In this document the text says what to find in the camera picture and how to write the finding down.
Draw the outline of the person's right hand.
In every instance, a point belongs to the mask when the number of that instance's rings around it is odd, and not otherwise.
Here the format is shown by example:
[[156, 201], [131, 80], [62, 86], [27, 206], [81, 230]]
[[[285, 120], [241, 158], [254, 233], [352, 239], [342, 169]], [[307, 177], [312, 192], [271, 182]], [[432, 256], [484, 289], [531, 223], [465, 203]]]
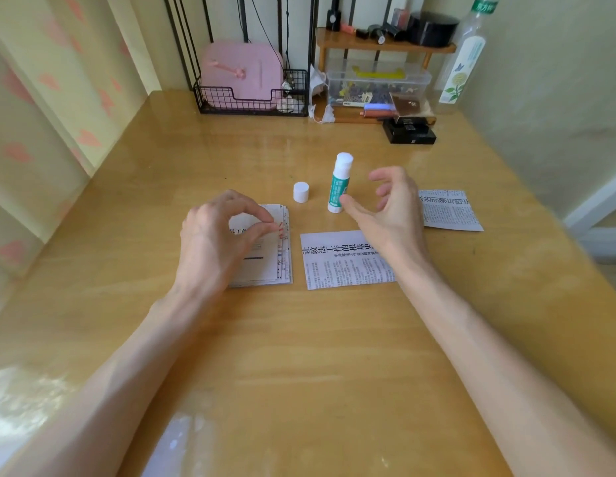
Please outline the person's right hand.
[[390, 264], [395, 272], [412, 267], [427, 269], [431, 256], [423, 234], [423, 209], [418, 187], [403, 167], [383, 167], [372, 171], [369, 180], [395, 181], [400, 184], [398, 196], [380, 198], [375, 226], [359, 226], [366, 240]]

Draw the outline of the person's left hand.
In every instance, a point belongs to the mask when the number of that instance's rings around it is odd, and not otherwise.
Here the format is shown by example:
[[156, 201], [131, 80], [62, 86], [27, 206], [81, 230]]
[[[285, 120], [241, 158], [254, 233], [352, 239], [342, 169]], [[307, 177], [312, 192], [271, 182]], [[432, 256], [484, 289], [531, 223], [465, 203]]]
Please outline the person's left hand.
[[230, 243], [230, 219], [246, 214], [258, 222], [274, 222], [255, 200], [231, 189], [192, 208], [183, 221], [181, 250], [172, 292], [202, 298], [228, 287], [233, 273], [254, 243]]

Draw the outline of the stack of newspaper clippings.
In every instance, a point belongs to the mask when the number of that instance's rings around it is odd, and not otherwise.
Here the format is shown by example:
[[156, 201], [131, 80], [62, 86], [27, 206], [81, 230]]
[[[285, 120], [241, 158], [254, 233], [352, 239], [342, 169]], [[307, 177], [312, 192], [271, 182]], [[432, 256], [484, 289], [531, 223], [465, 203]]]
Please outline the stack of newspaper clippings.
[[230, 288], [290, 284], [293, 282], [288, 208], [263, 205], [277, 230], [257, 240], [232, 276]]

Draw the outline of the person's left forearm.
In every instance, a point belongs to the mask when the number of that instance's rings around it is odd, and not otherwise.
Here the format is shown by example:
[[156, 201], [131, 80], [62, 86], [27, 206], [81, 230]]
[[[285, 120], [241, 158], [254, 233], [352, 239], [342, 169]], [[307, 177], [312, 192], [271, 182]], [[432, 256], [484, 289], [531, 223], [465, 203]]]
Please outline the person's left forearm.
[[222, 291], [171, 288], [0, 477], [115, 477], [151, 401]]

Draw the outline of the green white glue stick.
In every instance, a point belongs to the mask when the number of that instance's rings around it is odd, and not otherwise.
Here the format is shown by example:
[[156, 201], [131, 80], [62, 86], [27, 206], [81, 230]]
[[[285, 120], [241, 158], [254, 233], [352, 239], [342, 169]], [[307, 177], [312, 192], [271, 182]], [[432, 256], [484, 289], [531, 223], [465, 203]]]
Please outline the green white glue stick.
[[353, 156], [348, 152], [337, 154], [328, 197], [328, 211], [334, 214], [343, 211], [340, 197], [346, 193], [351, 176]]

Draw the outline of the black flat box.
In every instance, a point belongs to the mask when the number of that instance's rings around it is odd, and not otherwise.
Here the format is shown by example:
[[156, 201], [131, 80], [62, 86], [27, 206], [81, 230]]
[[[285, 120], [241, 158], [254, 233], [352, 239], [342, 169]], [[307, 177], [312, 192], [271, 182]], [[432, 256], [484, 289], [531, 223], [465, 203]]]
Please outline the black flat box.
[[390, 144], [434, 145], [437, 137], [424, 118], [382, 120], [382, 127]]

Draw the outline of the small newspaper clipping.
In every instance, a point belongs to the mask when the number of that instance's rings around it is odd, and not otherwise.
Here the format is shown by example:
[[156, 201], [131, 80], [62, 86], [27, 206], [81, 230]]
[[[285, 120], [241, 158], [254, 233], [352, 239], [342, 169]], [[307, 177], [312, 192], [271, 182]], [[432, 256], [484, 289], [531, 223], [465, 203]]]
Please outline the small newspaper clipping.
[[483, 232], [464, 191], [419, 190], [424, 226], [442, 230]]

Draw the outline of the orange red tube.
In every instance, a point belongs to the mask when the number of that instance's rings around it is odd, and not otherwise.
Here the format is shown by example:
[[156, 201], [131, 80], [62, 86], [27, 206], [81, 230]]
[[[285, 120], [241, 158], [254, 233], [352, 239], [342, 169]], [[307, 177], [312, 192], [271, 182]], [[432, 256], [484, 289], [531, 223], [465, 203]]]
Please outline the orange red tube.
[[364, 105], [360, 115], [370, 119], [385, 119], [393, 118], [398, 113], [395, 106], [391, 103], [367, 103]]

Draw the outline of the clear plastic storage box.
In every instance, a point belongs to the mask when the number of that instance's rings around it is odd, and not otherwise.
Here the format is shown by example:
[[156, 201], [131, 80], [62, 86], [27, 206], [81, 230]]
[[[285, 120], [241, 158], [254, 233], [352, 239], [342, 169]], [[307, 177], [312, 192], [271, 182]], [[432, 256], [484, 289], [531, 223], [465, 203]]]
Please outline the clear plastic storage box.
[[414, 63], [342, 58], [328, 63], [326, 79], [330, 105], [363, 108], [390, 103], [392, 93], [423, 93], [432, 76]]

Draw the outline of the crumpled white paper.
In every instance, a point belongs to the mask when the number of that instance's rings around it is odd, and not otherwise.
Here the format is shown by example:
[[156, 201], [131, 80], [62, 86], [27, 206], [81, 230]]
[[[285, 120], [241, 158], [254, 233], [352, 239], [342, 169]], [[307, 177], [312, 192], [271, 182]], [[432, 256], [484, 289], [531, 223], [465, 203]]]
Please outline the crumpled white paper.
[[328, 88], [326, 74], [311, 65], [309, 83], [310, 97], [308, 100], [308, 115], [310, 116], [310, 118], [312, 118], [315, 122], [318, 122], [319, 124], [334, 123], [336, 121], [334, 109], [332, 108], [330, 103], [328, 103], [328, 100], [326, 100], [326, 105], [324, 107], [321, 117], [318, 118], [315, 115], [315, 112], [317, 110], [317, 104], [316, 102], [314, 102], [314, 98], [322, 95], [325, 91], [327, 91], [326, 89]]

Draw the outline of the wooden desk shelf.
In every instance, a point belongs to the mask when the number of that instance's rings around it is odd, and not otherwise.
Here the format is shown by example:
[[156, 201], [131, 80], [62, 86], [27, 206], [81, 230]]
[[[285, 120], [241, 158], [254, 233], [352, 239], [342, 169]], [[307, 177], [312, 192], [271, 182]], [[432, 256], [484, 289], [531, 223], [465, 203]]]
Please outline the wooden desk shelf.
[[[384, 44], [379, 45], [371, 39], [363, 40], [357, 38], [353, 34], [344, 31], [332, 32], [326, 28], [317, 28], [314, 37], [315, 46], [319, 47], [319, 56], [317, 57], [316, 68], [321, 72], [325, 72], [328, 52], [330, 49], [348, 49], [356, 51], [384, 51], [388, 53], [417, 53], [424, 54], [422, 67], [427, 69], [431, 62], [432, 55], [452, 54], [455, 53], [457, 47], [455, 44], [449, 44], [447, 47], [425, 47], [410, 44], [407, 41], [387, 40]], [[381, 125], [382, 122], [378, 119], [364, 118], [360, 114], [360, 109], [349, 107], [335, 107], [333, 114], [335, 123], [345, 124], [362, 124], [362, 125]]]

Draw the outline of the clear plastic bottle flower label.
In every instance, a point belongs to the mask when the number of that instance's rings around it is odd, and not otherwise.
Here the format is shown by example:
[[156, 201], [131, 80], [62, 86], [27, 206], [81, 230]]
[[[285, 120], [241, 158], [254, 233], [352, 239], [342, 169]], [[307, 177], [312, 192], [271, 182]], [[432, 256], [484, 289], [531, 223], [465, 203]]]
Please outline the clear plastic bottle flower label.
[[498, 4], [499, 0], [473, 0], [470, 11], [459, 22], [452, 38], [455, 52], [447, 55], [433, 88], [440, 110], [451, 111], [460, 101], [487, 42], [483, 26]]

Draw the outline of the pink storage case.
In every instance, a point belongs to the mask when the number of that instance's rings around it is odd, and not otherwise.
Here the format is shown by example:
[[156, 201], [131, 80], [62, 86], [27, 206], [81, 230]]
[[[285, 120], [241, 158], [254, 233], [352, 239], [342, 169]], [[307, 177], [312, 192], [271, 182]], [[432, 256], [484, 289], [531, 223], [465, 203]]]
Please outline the pink storage case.
[[237, 98], [268, 100], [284, 81], [279, 52], [260, 42], [213, 42], [200, 65], [202, 86], [231, 87]]

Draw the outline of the black round box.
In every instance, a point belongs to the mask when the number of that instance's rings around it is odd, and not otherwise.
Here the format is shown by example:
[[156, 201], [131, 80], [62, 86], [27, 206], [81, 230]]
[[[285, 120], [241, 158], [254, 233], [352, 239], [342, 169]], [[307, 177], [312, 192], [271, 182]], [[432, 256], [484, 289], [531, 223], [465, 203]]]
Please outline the black round box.
[[408, 20], [406, 40], [416, 46], [444, 48], [451, 43], [459, 23], [459, 18], [443, 13], [412, 13]]

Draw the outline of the black metal rack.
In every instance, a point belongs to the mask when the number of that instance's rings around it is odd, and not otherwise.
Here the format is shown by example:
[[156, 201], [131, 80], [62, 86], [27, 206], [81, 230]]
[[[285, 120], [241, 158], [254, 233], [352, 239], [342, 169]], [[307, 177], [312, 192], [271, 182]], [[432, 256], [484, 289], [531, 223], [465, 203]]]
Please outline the black metal rack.
[[163, 1], [191, 92], [201, 77], [200, 63], [209, 44], [224, 40], [260, 42], [279, 52], [282, 70], [308, 72], [308, 108], [320, 0]]

